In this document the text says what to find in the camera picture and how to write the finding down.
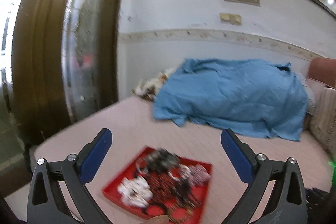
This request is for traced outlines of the person right hand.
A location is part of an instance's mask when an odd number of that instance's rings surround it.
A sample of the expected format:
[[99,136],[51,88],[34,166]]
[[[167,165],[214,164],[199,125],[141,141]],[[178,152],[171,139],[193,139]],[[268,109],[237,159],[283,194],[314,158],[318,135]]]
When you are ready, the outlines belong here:
[[167,215],[158,215],[156,217],[152,217],[151,219],[148,219],[147,221],[141,223],[141,224],[169,224],[170,220]]

